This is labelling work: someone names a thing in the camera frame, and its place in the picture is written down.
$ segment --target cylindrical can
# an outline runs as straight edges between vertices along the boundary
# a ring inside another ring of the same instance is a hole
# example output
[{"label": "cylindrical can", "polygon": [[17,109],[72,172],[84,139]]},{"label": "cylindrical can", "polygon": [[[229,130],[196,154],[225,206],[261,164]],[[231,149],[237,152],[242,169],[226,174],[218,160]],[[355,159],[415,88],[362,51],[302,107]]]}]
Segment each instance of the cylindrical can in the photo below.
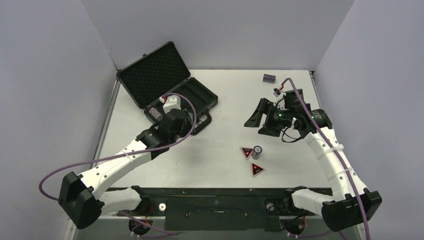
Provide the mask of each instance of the cylindrical can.
[{"label": "cylindrical can", "polygon": [[261,146],[254,146],[253,147],[253,152],[252,152],[252,159],[254,160],[258,160],[259,157],[261,157],[261,153],[262,153],[262,147]]}]

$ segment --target gray wall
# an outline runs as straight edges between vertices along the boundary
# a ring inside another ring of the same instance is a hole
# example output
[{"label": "gray wall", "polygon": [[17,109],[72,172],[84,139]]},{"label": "gray wall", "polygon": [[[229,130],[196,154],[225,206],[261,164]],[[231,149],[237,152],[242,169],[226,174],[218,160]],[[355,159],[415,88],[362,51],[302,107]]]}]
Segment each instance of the gray wall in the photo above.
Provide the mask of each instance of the gray wall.
[{"label": "gray wall", "polygon": [[424,1],[356,0],[315,73],[356,172],[383,203],[375,240],[422,239]]},{"label": "gray wall", "polygon": [[114,75],[79,0],[0,1],[0,239],[62,239],[66,214],[38,183],[93,159]]},{"label": "gray wall", "polygon": [[315,70],[354,0],[81,0],[118,68],[174,41],[192,69]]}]

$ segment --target red triangle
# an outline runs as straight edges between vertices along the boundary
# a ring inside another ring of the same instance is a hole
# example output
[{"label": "red triangle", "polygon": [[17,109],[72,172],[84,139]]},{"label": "red triangle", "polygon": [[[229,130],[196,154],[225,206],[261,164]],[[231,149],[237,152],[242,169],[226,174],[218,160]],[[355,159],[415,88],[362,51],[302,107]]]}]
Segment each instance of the red triangle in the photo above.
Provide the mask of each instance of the red triangle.
[{"label": "red triangle", "polygon": [[252,175],[255,177],[256,175],[262,173],[265,169],[252,163]]},{"label": "red triangle", "polygon": [[241,151],[243,152],[244,157],[246,158],[246,160],[248,160],[253,153],[253,148],[250,148],[250,147],[240,147],[240,148],[241,148]]}]

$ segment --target tabletop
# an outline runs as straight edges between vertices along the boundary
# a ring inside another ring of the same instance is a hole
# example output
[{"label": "tabletop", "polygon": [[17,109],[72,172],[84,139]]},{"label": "tabletop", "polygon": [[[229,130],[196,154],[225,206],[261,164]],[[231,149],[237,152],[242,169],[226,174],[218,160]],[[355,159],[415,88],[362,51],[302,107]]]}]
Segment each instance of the tabletop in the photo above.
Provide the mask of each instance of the tabletop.
[{"label": "tabletop", "polygon": [[[117,181],[113,187],[138,185],[146,188],[329,188],[327,178],[312,150],[303,141],[283,143],[281,138],[259,135],[259,128],[243,127],[261,98],[274,101],[273,89],[290,77],[303,89],[311,109],[319,108],[314,83],[307,70],[190,70],[218,96],[210,111],[212,122],[198,135],[190,136]],[[275,83],[262,82],[264,74]],[[291,90],[287,83],[285,90]],[[115,155],[152,123],[120,87],[106,126],[100,157]],[[240,147],[259,145],[258,160],[246,160]],[[252,164],[265,171],[252,176]]]}]

